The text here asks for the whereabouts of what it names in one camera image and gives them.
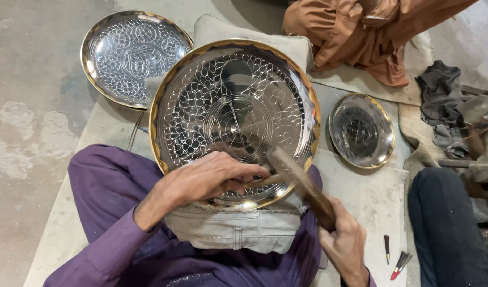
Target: person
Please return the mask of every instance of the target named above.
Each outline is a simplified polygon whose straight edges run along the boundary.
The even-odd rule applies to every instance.
[[[477,0],[296,0],[283,20],[285,35],[313,44],[314,71],[344,63],[397,88],[409,84],[405,44]]]
[[[321,188],[316,167],[308,174]],[[44,286],[308,287],[322,248],[347,286],[376,286],[363,261],[366,231],[333,197],[337,232],[317,231],[316,218],[306,212],[285,254],[195,249],[161,222],[179,206],[229,190],[242,193],[242,183],[254,175],[270,174],[222,152],[164,176],[155,162],[117,147],[81,150],[69,164],[69,177],[89,245]]]
[[[488,287],[488,248],[469,194],[449,168],[426,168],[408,193],[422,287]]]

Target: concrete floor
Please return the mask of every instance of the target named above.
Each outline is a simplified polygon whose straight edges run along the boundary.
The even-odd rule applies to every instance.
[[[0,0],[0,286],[22,286],[96,100],[80,68],[108,1]]]
[[[98,95],[79,62],[90,26],[114,10],[143,9],[191,35],[204,13],[279,34],[286,7],[276,2],[0,0],[0,286],[22,286]],[[435,58],[459,66],[463,82],[488,89],[488,0],[430,35]]]

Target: small metal plate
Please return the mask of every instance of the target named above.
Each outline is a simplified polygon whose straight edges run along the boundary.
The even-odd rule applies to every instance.
[[[391,119],[384,108],[368,95],[344,95],[335,103],[328,121],[334,146],[354,166],[379,167],[393,153]]]
[[[126,107],[148,109],[145,78],[163,75],[192,49],[192,41],[170,20],[145,11],[114,13],[86,34],[81,62],[99,92]]]
[[[277,49],[246,39],[207,44],[181,59],[159,87],[150,119],[164,174],[211,151],[267,165],[269,146],[307,170],[320,135],[316,94],[304,72]],[[211,203],[253,209],[290,190],[285,183],[255,187]]]

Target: hand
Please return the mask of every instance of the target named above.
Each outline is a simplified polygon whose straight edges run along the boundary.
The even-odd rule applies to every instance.
[[[188,203],[217,197],[227,191],[243,194],[242,183],[253,176],[269,177],[257,164],[240,163],[227,153],[212,152],[159,180],[134,210],[134,222],[149,231],[166,214]]]
[[[349,287],[368,287],[369,272],[364,267],[366,229],[346,211],[341,201],[327,196],[336,215],[336,231],[329,233],[318,226],[320,244]]]

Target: orange garment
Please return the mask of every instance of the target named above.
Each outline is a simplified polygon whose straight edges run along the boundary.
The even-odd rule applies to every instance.
[[[314,71],[347,62],[386,85],[405,87],[405,43],[476,1],[297,0],[286,10],[283,33],[310,39]]]

